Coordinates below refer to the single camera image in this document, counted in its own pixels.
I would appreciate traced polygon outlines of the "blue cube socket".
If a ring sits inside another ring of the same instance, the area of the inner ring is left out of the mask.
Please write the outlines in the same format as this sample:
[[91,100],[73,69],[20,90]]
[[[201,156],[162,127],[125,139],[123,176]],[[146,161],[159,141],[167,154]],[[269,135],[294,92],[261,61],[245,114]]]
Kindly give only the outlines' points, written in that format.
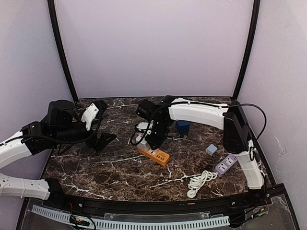
[[189,133],[190,123],[187,121],[176,121],[176,130],[180,135],[187,135]]

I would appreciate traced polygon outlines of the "light blue wall charger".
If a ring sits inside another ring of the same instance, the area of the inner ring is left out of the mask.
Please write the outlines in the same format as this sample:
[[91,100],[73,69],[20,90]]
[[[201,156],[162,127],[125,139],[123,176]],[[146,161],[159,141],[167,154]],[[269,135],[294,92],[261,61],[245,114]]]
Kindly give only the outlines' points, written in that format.
[[209,145],[209,146],[206,148],[205,152],[206,152],[208,155],[212,156],[214,153],[217,152],[217,150],[218,150],[218,148],[217,148],[215,145],[211,144],[211,145]]

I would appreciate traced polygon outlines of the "purple power strip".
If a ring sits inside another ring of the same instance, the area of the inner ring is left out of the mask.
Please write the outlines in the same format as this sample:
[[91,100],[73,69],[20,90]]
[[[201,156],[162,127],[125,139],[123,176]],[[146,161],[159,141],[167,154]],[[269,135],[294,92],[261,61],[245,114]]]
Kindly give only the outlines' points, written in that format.
[[237,158],[234,154],[229,154],[215,167],[214,172],[218,177],[222,177],[235,163]]

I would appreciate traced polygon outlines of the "white cube socket adapter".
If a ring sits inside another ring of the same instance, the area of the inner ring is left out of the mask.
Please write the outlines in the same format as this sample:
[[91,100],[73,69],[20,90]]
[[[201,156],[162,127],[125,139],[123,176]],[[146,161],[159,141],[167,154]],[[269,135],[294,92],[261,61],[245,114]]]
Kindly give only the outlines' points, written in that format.
[[143,139],[139,144],[138,144],[138,148],[147,151],[150,148],[150,145],[148,144],[148,142]]

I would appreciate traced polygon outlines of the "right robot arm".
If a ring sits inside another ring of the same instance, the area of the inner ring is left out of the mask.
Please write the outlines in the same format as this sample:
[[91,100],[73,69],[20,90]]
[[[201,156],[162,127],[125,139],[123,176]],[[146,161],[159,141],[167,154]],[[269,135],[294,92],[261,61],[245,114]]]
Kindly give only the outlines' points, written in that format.
[[141,101],[137,115],[145,119],[136,126],[138,136],[130,140],[138,149],[152,154],[160,149],[167,139],[169,128],[175,121],[186,121],[215,127],[223,131],[223,147],[234,154],[244,172],[248,188],[253,190],[245,196],[245,204],[255,208],[263,201],[259,189],[264,186],[264,178],[256,164],[254,151],[256,138],[240,103],[204,103],[167,95],[159,102],[147,99]]

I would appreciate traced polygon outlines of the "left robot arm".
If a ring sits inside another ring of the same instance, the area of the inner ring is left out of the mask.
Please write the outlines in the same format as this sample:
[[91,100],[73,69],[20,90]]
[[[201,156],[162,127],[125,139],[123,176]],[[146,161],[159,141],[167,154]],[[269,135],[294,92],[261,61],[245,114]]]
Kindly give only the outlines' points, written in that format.
[[[102,115],[107,109],[103,100],[91,103],[81,115],[74,108],[74,103],[67,100],[52,101],[41,121],[25,125],[1,142],[1,168],[46,150],[60,149],[64,144],[71,148],[75,144],[85,143],[88,148],[101,151],[117,137],[109,133],[98,135]],[[57,209],[63,209],[68,199],[62,192],[57,179],[35,180],[0,175],[1,196],[49,199]]]

